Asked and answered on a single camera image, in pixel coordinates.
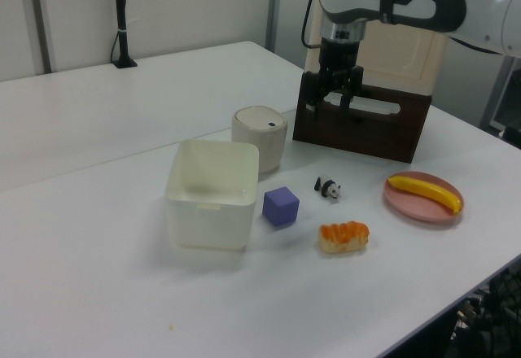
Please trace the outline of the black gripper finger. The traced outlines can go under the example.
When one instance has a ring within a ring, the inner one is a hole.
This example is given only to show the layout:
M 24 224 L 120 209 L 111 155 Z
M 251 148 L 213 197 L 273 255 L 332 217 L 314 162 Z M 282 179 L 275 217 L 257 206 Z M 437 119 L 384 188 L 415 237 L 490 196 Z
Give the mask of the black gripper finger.
M 318 121 L 320 106 L 325 98 L 322 75 L 315 72 L 303 74 L 303 101 L 314 121 Z
M 360 93 L 363 82 L 363 67 L 355 65 L 345 77 L 341 92 L 340 113 L 343 119 L 349 116 L 349 107 L 353 97 Z

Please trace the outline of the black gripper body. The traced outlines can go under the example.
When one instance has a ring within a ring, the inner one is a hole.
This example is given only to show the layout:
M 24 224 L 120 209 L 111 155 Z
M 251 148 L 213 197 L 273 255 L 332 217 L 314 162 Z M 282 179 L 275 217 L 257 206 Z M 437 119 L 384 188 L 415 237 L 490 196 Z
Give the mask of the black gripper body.
M 319 74 L 324 86 L 343 86 L 348 71 L 357 65 L 360 42 L 338 42 L 322 38 Z

